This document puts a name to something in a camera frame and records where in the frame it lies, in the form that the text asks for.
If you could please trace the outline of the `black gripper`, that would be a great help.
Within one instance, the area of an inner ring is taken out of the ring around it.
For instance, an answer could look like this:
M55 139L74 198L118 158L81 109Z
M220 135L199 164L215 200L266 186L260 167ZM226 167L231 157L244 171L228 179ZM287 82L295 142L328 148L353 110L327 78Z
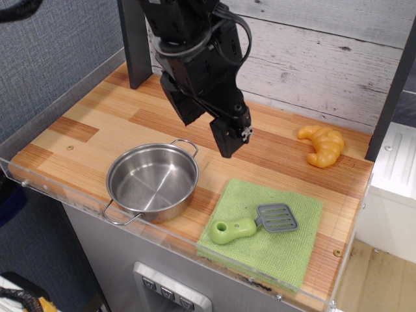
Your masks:
M156 59L163 67L161 86L175 112L189 125L206 112L221 156L230 159L253 134L249 109L236 77L245 61L234 21L219 19L193 47L155 43Z

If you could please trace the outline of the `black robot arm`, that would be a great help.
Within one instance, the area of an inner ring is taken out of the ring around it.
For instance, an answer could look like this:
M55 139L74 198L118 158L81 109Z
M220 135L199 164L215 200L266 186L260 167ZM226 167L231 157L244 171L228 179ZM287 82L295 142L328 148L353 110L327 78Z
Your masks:
M230 158L252 134L250 110L236 83L251 51L242 51L237 28L251 43L248 24L220 1L139 3L155 37L166 97L185 125L210 114L218 149Z

